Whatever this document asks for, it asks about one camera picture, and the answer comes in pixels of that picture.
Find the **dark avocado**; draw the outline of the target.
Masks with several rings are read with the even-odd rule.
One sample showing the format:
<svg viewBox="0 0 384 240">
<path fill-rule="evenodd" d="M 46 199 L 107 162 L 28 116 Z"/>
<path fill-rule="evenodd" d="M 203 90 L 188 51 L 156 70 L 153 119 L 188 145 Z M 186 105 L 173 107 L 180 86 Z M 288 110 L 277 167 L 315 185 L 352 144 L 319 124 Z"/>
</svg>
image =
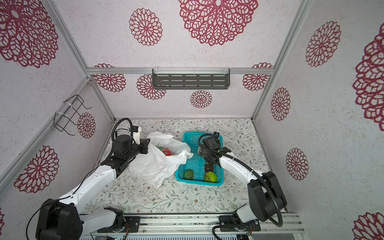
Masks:
<svg viewBox="0 0 384 240">
<path fill-rule="evenodd" d="M 213 172 L 214 171 L 214 165 L 211 163 L 205 164 L 205 172 Z"/>
</svg>

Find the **bumpy green custard apple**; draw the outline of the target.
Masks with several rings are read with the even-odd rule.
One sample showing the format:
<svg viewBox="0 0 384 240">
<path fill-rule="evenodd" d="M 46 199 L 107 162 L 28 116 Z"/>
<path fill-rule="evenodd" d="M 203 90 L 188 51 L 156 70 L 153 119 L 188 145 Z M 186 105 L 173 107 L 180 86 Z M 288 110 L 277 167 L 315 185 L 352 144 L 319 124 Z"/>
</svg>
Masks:
<svg viewBox="0 0 384 240">
<path fill-rule="evenodd" d="M 214 172 L 208 171 L 204 175 L 204 181 L 207 183 L 216 183 L 217 180 L 218 180 L 218 177 Z"/>
</svg>

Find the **small green fruit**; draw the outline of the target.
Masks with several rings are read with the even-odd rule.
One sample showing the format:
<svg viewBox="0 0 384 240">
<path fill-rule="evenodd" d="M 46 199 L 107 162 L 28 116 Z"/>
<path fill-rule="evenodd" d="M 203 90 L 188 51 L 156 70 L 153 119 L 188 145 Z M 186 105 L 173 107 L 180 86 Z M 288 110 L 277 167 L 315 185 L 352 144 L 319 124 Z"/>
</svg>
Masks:
<svg viewBox="0 0 384 240">
<path fill-rule="evenodd" d="M 192 181 L 194 179 L 194 172 L 191 169 L 185 170 L 184 179 Z"/>
</svg>

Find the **white plastic bag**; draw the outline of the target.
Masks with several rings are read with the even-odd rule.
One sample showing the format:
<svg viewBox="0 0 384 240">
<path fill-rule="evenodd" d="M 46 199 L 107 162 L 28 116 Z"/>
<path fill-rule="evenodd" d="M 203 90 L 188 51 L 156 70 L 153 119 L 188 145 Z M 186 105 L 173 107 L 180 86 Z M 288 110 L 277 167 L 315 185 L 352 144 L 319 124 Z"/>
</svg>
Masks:
<svg viewBox="0 0 384 240">
<path fill-rule="evenodd" d="M 188 144 L 174 139 L 171 134 L 152 132 L 148 138 L 150 139 L 148 153 L 137 155 L 130 163 L 129 171 L 158 189 L 165 179 L 172 177 L 179 166 L 185 164 L 194 154 L 191 153 Z M 157 146 L 169 149 L 172 155 L 165 156 Z"/>
</svg>

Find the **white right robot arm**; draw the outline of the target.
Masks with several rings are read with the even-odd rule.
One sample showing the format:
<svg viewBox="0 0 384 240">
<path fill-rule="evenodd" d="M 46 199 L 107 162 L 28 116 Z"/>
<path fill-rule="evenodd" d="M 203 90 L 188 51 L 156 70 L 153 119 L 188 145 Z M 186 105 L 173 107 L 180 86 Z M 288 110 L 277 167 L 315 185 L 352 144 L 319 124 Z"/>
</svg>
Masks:
<svg viewBox="0 0 384 240">
<path fill-rule="evenodd" d="M 209 163 L 229 171 L 246 185 L 249 202 L 235 210 L 238 221 L 250 224 L 269 220 L 277 227 L 283 226 L 281 210 L 286 207 L 287 201 L 275 174 L 252 169 L 228 148 L 211 150 L 199 147 L 198 154 Z"/>
</svg>

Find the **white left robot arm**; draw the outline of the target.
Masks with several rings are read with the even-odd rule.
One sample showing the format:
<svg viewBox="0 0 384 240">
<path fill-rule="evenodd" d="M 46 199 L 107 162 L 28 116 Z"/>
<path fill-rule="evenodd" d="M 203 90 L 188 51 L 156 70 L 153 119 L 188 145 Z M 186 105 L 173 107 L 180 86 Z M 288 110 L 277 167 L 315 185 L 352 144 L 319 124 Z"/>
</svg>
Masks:
<svg viewBox="0 0 384 240">
<path fill-rule="evenodd" d="M 38 240 L 78 240 L 92 232 L 108 229 L 123 231 L 126 221 L 123 212 L 108 207 L 95 214 L 82 215 L 89 201 L 113 182 L 137 155 L 148 153 L 150 139 L 139 144 L 127 143 L 131 137 L 123 135 L 113 141 L 113 150 L 100 166 L 92 171 L 77 187 L 57 200 L 45 201 L 39 212 L 36 229 Z"/>
</svg>

